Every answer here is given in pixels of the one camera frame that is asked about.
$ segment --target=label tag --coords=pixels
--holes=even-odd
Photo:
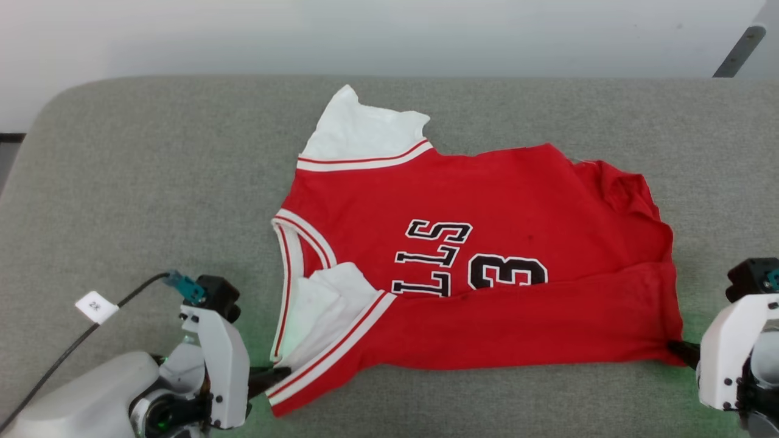
[[[95,291],[84,295],[84,298],[76,302],[76,307],[86,315],[87,318],[101,325],[119,310],[114,303],[103,298],[102,295]]]

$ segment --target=gray table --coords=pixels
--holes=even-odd
[[[779,83],[729,79],[118,79],[41,113],[0,197],[0,416],[89,323],[73,303],[117,302],[170,267],[225,276],[238,329],[267,358],[282,268],[269,220],[296,154],[349,82],[366,104],[432,117],[445,154],[552,142],[646,175],[676,233],[686,336],[727,305],[725,273],[779,255]],[[125,307],[44,388],[112,356],[167,352],[183,332],[163,286]],[[389,366],[285,417],[255,402],[218,436],[741,436],[698,404],[693,371],[659,363],[426,373]]]

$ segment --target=clothing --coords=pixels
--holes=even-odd
[[[335,269],[357,270],[353,263]],[[672,263],[640,263],[577,281],[501,285],[450,298],[368,288],[371,302],[324,350],[302,366],[282,360],[293,373],[266,395],[273,414],[285,415],[379,363],[472,369],[657,359],[684,366],[665,347],[681,339],[674,280]]]
[[[682,329],[673,234],[641,175],[549,144],[441,155],[428,120],[346,86],[299,157],[273,219],[285,282],[271,358],[293,369],[268,392],[275,414],[380,362],[679,364],[665,351]]]

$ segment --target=striped trim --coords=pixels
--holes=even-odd
[[[328,348],[311,359],[305,366],[292,373],[284,381],[266,391],[271,406],[281,403],[307,387],[330,369],[339,359],[357,344],[373,327],[396,298],[394,294],[383,292],[370,305],[366,306],[354,322]]]
[[[273,230],[279,239],[281,259],[284,264],[284,289],[279,311],[279,323],[276,327],[276,336],[273,339],[273,349],[270,352],[271,362],[281,360],[281,343],[284,340],[284,331],[287,328],[287,316],[291,306],[292,297],[297,296],[297,278],[304,276],[303,249],[300,237],[311,245],[319,256],[324,269],[336,266],[336,256],[330,244],[316,229],[302,217],[289,210],[280,210],[271,221]]]
[[[316,231],[316,228],[311,226],[305,219],[292,213],[289,210],[281,209],[271,221],[273,224],[282,224],[293,228],[298,234],[300,234],[306,242],[311,245],[319,259],[322,260],[322,266],[326,269],[334,267],[338,264],[336,261],[336,255],[333,249],[330,248],[330,244],[327,243],[325,237]]]
[[[303,156],[298,157],[298,169],[306,171],[346,171],[356,169],[376,169],[397,166],[419,157],[433,146],[427,139],[413,145],[409,150],[394,157],[364,158],[359,160],[314,160]]]

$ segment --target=number 3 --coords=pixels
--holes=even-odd
[[[476,254],[468,263],[468,284],[473,289],[491,288],[494,286],[492,279],[487,276],[487,270],[494,269],[498,273],[495,279],[498,283],[515,284],[540,284],[547,281],[547,270],[536,259],[523,257],[503,257],[495,254]],[[517,274],[526,274],[527,279],[517,279]]]

